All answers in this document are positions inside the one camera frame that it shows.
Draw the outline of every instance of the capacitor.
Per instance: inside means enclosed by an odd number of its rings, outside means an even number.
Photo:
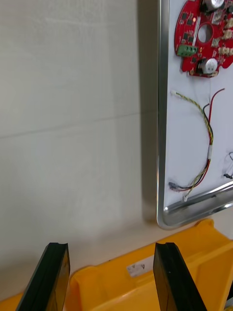
[[[203,0],[203,3],[206,4],[208,11],[215,11],[219,9],[225,0]]]
[[[199,64],[204,74],[212,74],[217,69],[217,61],[215,58],[205,59],[202,63]]]

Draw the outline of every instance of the circular hole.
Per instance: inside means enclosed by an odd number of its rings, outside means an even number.
[[[199,31],[198,31],[198,39],[202,43],[209,42],[212,35],[213,35],[213,29],[209,24],[205,24],[205,25],[201,26]]]

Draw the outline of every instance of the white board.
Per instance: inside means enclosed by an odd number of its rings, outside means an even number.
[[[226,88],[216,96],[213,104],[214,144],[210,168],[204,181],[190,196],[230,181],[223,177],[223,172],[227,167],[226,156],[233,151],[233,65],[228,69],[220,68],[219,75],[212,79],[187,76],[181,71],[182,59],[174,52],[174,32],[184,4],[184,0],[170,1],[165,206],[182,200],[183,196],[169,189],[169,181],[188,185],[205,165],[209,144],[197,108],[172,96],[171,90],[179,91],[204,107],[216,91]]]

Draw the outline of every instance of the green terminal block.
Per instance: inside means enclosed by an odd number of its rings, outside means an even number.
[[[180,45],[178,47],[177,55],[182,57],[190,57],[196,54],[197,51],[197,47],[192,47],[190,45]]]

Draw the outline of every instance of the wire harness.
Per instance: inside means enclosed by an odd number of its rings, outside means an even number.
[[[185,186],[185,187],[182,187],[180,185],[178,185],[177,183],[174,183],[174,182],[169,182],[168,185],[170,187],[171,190],[173,191],[178,191],[178,192],[185,192],[184,196],[183,196],[183,200],[186,202],[187,201],[187,198],[189,196],[189,194],[191,193],[191,191],[200,185],[200,183],[204,180],[208,170],[209,170],[209,167],[210,167],[210,162],[211,162],[211,155],[212,155],[212,148],[213,148],[213,142],[214,142],[214,133],[213,133],[213,130],[212,130],[212,127],[210,125],[210,121],[211,121],[211,114],[212,114],[212,106],[213,106],[213,101],[214,101],[214,98],[215,96],[221,92],[221,91],[224,91],[225,89],[222,88],[220,89],[218,92],[216,92],[214,94],[214,96],[212,97],[211,99],[211,102],[210,104],[207,104],[206,106],[204,106],[204,108],[201,108],[201,106],[194,100],[192,100],[191,98],[189,97],[186,97],[180,93],[178,93],[177,91],[171,91],[171,94],[172,95],[175,95],[177,97],[179,97],[180,99],[183,99],[187,102],[190,102],[192,104],[194,104],[198,110],[200,111],[202,117],[203,117],[203,120],[205,122],[205,125],[206,125],[206,129],[208,131],[208,135],[209,135],[209,148],[208,148],[208,152],[207,152],[207,158],[206,158],[206,163],[205,163],[205,166],[204,168],[201,170],[201,172],[193,179],[193,181],[191,182],[191,184],[189,186]],[[209,112],[209,117],[207,117],[206,113],[205,113],[205,109],[207,107],[210,107],[210,112]]]

